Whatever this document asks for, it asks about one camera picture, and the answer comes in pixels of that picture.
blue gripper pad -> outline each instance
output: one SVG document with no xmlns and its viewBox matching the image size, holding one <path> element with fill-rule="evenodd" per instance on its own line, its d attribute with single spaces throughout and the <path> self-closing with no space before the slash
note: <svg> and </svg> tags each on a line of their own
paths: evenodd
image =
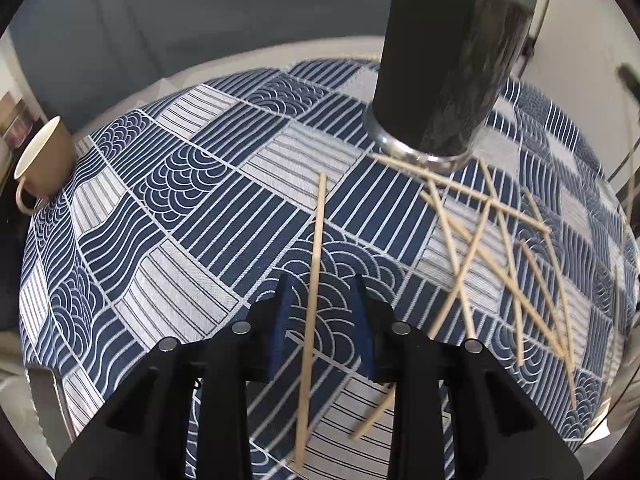
<svg viewBox="0 0 640 480">
<path fill-rule="evenodd" d="M 276 316 L 273 323 L 273 331 L 269 344 L 269 363 L 267 372 L 270 379 L 282 364 L 282 353 L 284 351 L 284 339 L 289 322 L 289 310 L 293 303 L 293 280 L 286 272 L 283 272 L 278 279 L 276 293 L 273 297 L 276 303 Z"/>
<path fill-rule="evenodd" d="M 369 379 L 373 376 L 373 337 L 365 305 L 367 304 L 367 287 L 360 274 L 356 274 L 349 283 L 351 289 L 351 301 L 349 306 L 353 314 L 353 343 L 356 354 L 362 359 L 361 372 Z"/>
</svg>

table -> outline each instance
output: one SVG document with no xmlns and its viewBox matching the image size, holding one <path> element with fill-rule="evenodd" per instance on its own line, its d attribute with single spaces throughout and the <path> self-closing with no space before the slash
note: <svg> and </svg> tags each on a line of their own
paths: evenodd
<svg viewBox="0 0 640 480">
<path fill-rule="evenodd" d="M 358 373 L 348 279 L 363 274 L 370 294 L 425 329 L 453 279 L 440 221 L 418 184 L 370 157 L 377 148 L 362 113 L 377 68 L 370 60 L 318 59 L 222 76 L 78 142 L 74 174 L 30 225 L 20 292 L 25 359 L 63 377 L 77 431 L 160 338 L 213 335 L 288 272 L 296 304 L 285 362 L 272 383 L 248 385 L 248 427 L 256 475 L 297 477 L 284 459 L 294 443 L 317 181 L 326 171 L 305 476 L 385 478 L 392 412 L 359 441 L 348 440 L 385 391 Z M 620 364 L 638 298 L 638 248 L 593 150 L 534 87 L 507 81 L 474 154 L 489 164 L 502 202 L 532 215 L 528 188 L 551 227 L 572 312 L 577 410 L 562 361 L 527 316 L 526 359 L 516 364 L 511 294 L 475 259 L 466 288 L 478 337 L 575 449 Z M 453 178 L 484 190 L 476 158 Z M 478 201 L 450 191 L 444 203 L 475 229 Z M 506 267 L 495 221 L 492 215 L 483 243 Z M 542 235 L 515 218 L 509 231 L 520 286 L 550 323 L 517 243 L 526 240 L 536 253 L 558 303 Z M 461 260 L 465 251 L 460 242 Z M 456 302 L 438 339 L 458 344 L 464 337 Z M 194 434 L 198 402 L 194 396 Z M 442 416 L 450 477 L 445 392 Z M 188 442 L 191 477 L 195 440 Z"/>
</svg>

black cable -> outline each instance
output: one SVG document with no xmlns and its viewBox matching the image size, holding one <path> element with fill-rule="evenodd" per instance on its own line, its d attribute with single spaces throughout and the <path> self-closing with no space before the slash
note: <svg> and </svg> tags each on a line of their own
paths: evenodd
<svg viewBox="0 0 640 480">
<path fill-rule="evenodd" d="M 575 448 L 574 450 L 574 454 L 576 453 L 576 451 L 578 451 L 581 447 L 582 444 L 584 444 L 588 438 L 600 427 L 600 424 L 602 424 L 605 420 L 607 420 L 607 417 L 609 416 L 609 414 L 616 409 L 616 406 L 618 405 L 618 403 L 620 402 L 620 400 L 622 399 L 622 397 L 625 396 L 626 391 L 628 390 L 629 386 L 631 386 L 631 383 L 634 381 L 634 379 L 636 378 L 636 375 L 638 374 L 638 371 L 640 371 L 640 364 L 638 365 L 638 368 L 636 368 L 636 373 L 633 374 L 633 376 L 631 377 L 630 381 L 627 383 L 627 385 L 625 386 L 625 389 L 622 390 L 622 393 L 620 394 L 620 396 L 616 399 L 616 402 L 613 403 L 613 406 L 611 406 L 609 408 L 609 411 L 607 412 L 607 414 L 605 416 L 602 417 L 602 420 L 596 424 L 596 427 L 593 428 L 589 434 L 582 440 L 582 442 L 580 444 L 578 444 L 578 447 Z"/>
</svg>

striped pattern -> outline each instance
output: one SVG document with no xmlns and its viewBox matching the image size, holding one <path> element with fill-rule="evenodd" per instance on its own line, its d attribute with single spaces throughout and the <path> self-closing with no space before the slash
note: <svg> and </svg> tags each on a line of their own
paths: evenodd
<svg viewBox="0 0 640 480">
<path fill-rule="evenodd" d="M 589 319 L 589 336 L 582 359 L 582 366 L 594 374 L 601 376 L 607 352 L 607 340 L 612 322 L 597 308 L 591 309 Z"/>
<path fill-rule="evenodd" d="M 369 68 L 361 68 L 351 79 L 340 86 L 338 91 L 363 103 L 370 103 L 373 101 L 377 82 L 378 72 Z"/>
<path fill-rule="evenodd" d="M 238 298 L 166 240 L 140 262 L 113 307 L 150 349 L 168 335 L 182 342 L 210 336 L 236 304 Z"/>
<path fill-rule="evenodd" d="M 614 315 L 614 280 L 609 273 L 609 267 L 600 261 L 596 261 L 593 273 L 593 301 L 594 306 L 600 309 L 609 319 Z"/>
<path fill-rule="evenodd" d="M 78 364 L 62 337 L 58 323 L 51 311 L 47 313 L 38 339 L 33 343 L 33 349 L 37 356 L 37 361 L 34 364 L 53 368 L 60 373 L 61 377 L 66 376 Z"/>
<path fill-rule="evenodd" d="M 593 244 L 589 213 L 584 206 L 564 186 L 561 186 L 560 189 L 560 201 L 562 203 L 562 220 L 567 222 L 585 240 Z"/>
<path fill-rule="evenodd" d="M 517 180 L 520 166 L 518 164 L 519 146 L 504 137 L 492 127 L 481 128 L 473 145 L 475 158 L 482 158 L 490 166 L 500 168 L 511 178 Z"/>
<path fill-rule="evenodd" d="M 71 422 L 79 434 L 104 404 L 104 399 L 81 366 L 62 380 L 62 387 Z"/>
<path fill-rule="evenodd" d="M 87 143 L 92 142 L 90 137 L 85 137 L 84 140 L 86 140 Z M 78 169 L 72 173 L 62 188 L 69 202 L 73 201 L 78 187 L 95 178 L 107 168 L 107 161 L 100 150 L 95 146 L 91 146 L 90 150 L 82 157 L 82 163 L 77 164 L 77 167 Z"/>
<path fill-rule="evenodd" d="M 329 199 L 325 216 L 410 266 L 435 216 L 419 193 L 420 185 L 407 176 L 364 158 Z"/>
<path fill-rule="evenodd" d="M 156 119 L 168 132 L 191 139 L 213 118 L 223 114 L 237 101 L 205 85 L 198 85 L 176 99 Z"/>
<path fill-rule="evenodd" d="M 298 120 L 365 150 L 371 145 L 362 124 L 365 108 L 366 105 L 363 102 L 346 95 L 334 94 L 325 98 Z"/>
<path fill-rule="evenodd" d="M 380 390 L 353 375 L 309 437 L 303 471 L 306 478 L 338 480 L 357 474 L 362 479 L 386 479 L 393 411 L 386 412 L 363 438 L 349 440 L 359 422 L 382 401 Z"/>
<path fill-rule="evenodd" d="M 554 213 L 560 213 L 558 178 L 550 166 L 527 150 L 520 152 L 520 185 L 527 187 Z"/>
<path fill-rule="evenodd" d="M 611 330 L 607 340 L 607 362 L 605 363 L 602 373 L 602 379 L 607 386 L 611 386 L 613 379 L 618 373 L 618 369 L 622 363 L 622 352 L 624 347 L 625 338 L 616 330 Z"/>
<path fill-rule="evenodd" d="M 154 124 L 144 136 L 137 137 L 127 150 L 113 163 L 113 169 L 125 186 L 131 188 L 169 153 L 182 145 L 182 141 L 161 126 Z"/>
<path fill-rule="evenodd" d="M 575 157 L 572 152 L 567 149 L 567 147 L 560 142 L 555 136 L 548 136 L 549 139 L 549 148 L 551 149 L 551 153 L 554 157 L 562 162 L 562 164 L 573 171 L 575 176 L 578 177 L 578 167 L 575 162 Z"/>
<path fill-rule="evenodd" d="M 78 243 L 102 290 L 115 301 L 126 291 L 144 254 L 162 238 L 151 218 L 125 196 L 108 220 Z"/>
<path fill-rule="evenodd" d="M 618 283 L 621 284 L 622 276 L 625 275 L 625 263 L 620 246 L 607 236 L 607 245 L 609 248 L 609 268 L 612 269 L 613 275 L 618 277 Z"/>
<path fill-rule="evenodd" d="M 240 169 L 302 209 L 313 211 L 321 171 L 327 172 L 331 193 L 359 156 L 348 144 L 292 123 Z"/>
<path fill-rule="evenodd" d="M 225 180 L 174 237 L 240 296 L 273 264 L 309 214 L 245 176 Z"/>
<path fill-rule="evenodd" d="M 591 302 L 567 280 L 564 282 L 566 298 L 569 303 L 571 314 L 571 327 L 574 334 L 574 357 L 575 362 L 581 364 L 587 346 L 587 338 L 590 331 Z M 558 330 L 562 337 L 566 339 L 566 325 L 564 323 L 564 312 L 559 303 L 558 306 Z"/>
<path fill-rule="evenodd" d="M 268 384 L 247 385 L 247 426 L 249 439 L 268 453 L 285 457 L 293 447 L 298 386 L 302 352 L 298 341 L 286 338 L 284 364 Z M 343 388 L 348 371 L 320 358 L 317 354 L 312 366 L 311 398 L 309 405 L 309 433 L 312 433 L 330 399 Z"/>
<path fill-rule="evenodd" d="M 503 134 L 507 139 L 519 144 L 522 140 L 522 134 L 516 127 L 515 115 L 511 120 L 506 115 L 507 111 L 501 112 L 494 108 L 489 112 L 484 123 Z"/>
<path fill-rule="evenodd" d="M 104 222 L 126 192 L 111 168 L 82 184 L 71 203 L 74 232 L 79 238 Z"/>
<path fill-rule="evenodd" d="M 71 272 L 76 252 L 74 228 L 64 195 L 56 195 L 34 217 L 33 226 L 51 292 Z"/>
<path fill-rule="evenodd" d="M 38 257 L 38 249 L 36 246 L 36 237 L 33 232 L 33 224 L 29 225 L 27 231 L 27 239 L 24 244 L 24 256 L 22 257 L 22 273 L 20 276 L 20 288 L 24 286 L 31 273 L 31 269 L 36 263 Z"/>
<path fill-rule="evenodd" d="M 574 152 L 575 143 L 580 132 L 574 122 L 555 103 L 550 104 L 545 128 L 553 137 L 562 142 L 571 153 Z"/>
<path fill-rule="evenodd" d="M 20 317 L 31 342 L 38 340 L 40 327 L 49 312 L 49 293 L 44 269 L 37 259 L 29 278 L 20 289 Z"/>
<path fill-rule="evenodd" d="M 450 197 L 445 199 L 444 208 L 450 215 L 453 215 L 464 224 L 470 232 L 475 232 L 480 216 L 476 211 L 463 206 Z M 447 244 L 440 225 L 440 218 L 438 218 L 427 247 L 418 261 L 416 270 L 423 273 L 424 276 L 428 276 L 430 282 L 435 285 L 439 285 L 445 290 L 450 290 L 455 282 L 455 275 L 451 269 Z M 463 262 L 468 251 L 468 244 L 457 234 L 454 234 L 454 241 L 458 259 Z M 487 224 L 482 236 L 482 243 L 491 251 L 492 256 L 500 266 L 505 267 L 507 257 L 504 252 L 502 235 L 498 228 Z M 465 285 L 466 294 L 473 307 L 482 308 L 483 310 L 488 309 L 492 314 L 498 314 L 497 308 L 502 297 L 504 283 L 479 256 L 474 258 L 469 267 Z"/>
<path fill-rule="evenodd" d="M 280 71 L 275 68 L 260 68 L 210 79 L 205 84 L 225 94 L 243 99 L 255 88 L 279 73 Z"/>
<path fill-rule="evenodd" d="M 98 314 L 91 329 L 92 345 L 81 365 L 106 400 L 144 355 L 144 350 L 110 308 Z"/>
<path fill-rule="evenodd" d="M 74 174 L 34 216 L 28 233 L 19 323 L 25 360 L 56 368 L 65 378 L 76 428 L 158 339 L 213 334 L 244 316 L 248 304 L 273 294 L 286 272 L 295 299 L 285 361 L 272 383 L 248 385 L 250 453 L 257 477 L 300 478 L 284 460 L 293 447 L 312 214 L 324 170 L 330 191 L 302 474 L 385 475 L 391 412 L 359 442 L 347 439 L 382 390 L 356 373 L 350 280 L 361 273 L 372 297 L 426 330 L 452 275 L 440 225 L 418 196 L 419 184 L 367 156 L 372 142 L 362 113 L 378 68 L 370 60 L 321 59 L 297 63 L 289 73 L 265 68 L 222 76 L 123 115 L 78 144 Z M 517 364 L 511 294 L 477 258 L 467 280 L 472 316 L 480 340 L 575 448 L 622 358 L 637 299 L 638 250 L 575 125 L 531 85 L 509 79 L 500 94 L 476 155 L 491 163 L 503 203 L 531 215 L 526 186 L 551 229 L 572 310 L 578 410 L 570 409 L 564 365 L 528 316 L 525 361 Z M 452 178 L 486 193 L 476 159 Z M 474 231 L 478 200 L 442 191 L 445 207 Z M 558 303 L 542 235 L 512 217 L 508 231 L 520 285 L 550 323 L 515 243 L 525 240 L 536 253 Z M 493 212 L 483 243 L 506 266 Z M 466 244 L 458 244 L 464 257 Z M 452 344 L 465 338 L 458 301 L 436 337 Z M 445 388 L 441 401 L 445 476 L 452 478 Z M 190 420 L 189 477 L 196 476 L 197 406 Z"/>
<path fill-rule="evenodd" d="M 239 166 L 288 122 L 286 118 L 238 103 L 191 140 L 212 155 Z"/>
<path fill-rule="evenodd" d="M 587 298 L 592 297 L 593 273 L 596 266 L 595 253 L 591 244 L 567 224 L 563 225 L 562 241 L 566 258 L 562 273 L 574 282 Z"/>
<path fill-rule="evenodd" d="M 318 83 L 327 88 L 338 88 L 360 69 L 360 64 L 343 59 L 315 59 L 298 63 L 289 74 Z"/>
<path fill-rule="evenodd" d="M 178 90 L 172 94 L 167 95 L 153 103 L 149 103 L 148 105 L 140 108 L 146 115 L 152 118 L 158 117 L 167 107 L 171 105 L 176 99 L 178 99 L 182 94 L 184 94 L 186 90 Z"/>
<path fill-rule="evenodd" d="M 500 90 L 500 95 L 505 99 L 507 99 L 507 101 L 510 102 L 511 104 L 519 105 L 518 99 L 520 97 L 521 86 L 522 85 L 520 81 L 518 81 L 517 79 L 511 79 L 510 77 L 508 77 L 507 81 L 505 81 L 504 83 L 504 86 Z"/>
</svg>

gray wall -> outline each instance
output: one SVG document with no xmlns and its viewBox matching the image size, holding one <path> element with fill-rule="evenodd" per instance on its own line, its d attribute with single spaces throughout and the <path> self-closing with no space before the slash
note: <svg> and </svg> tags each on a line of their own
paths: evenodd
<svg viewBox="0 0 640 480">
<path fill-rule="evenodd" d="M 383 35 L 390 0 L 25 0 L 10 25 L 47 116 L 76 130 L 156 80 L 229 54 Z"/>
</svg>

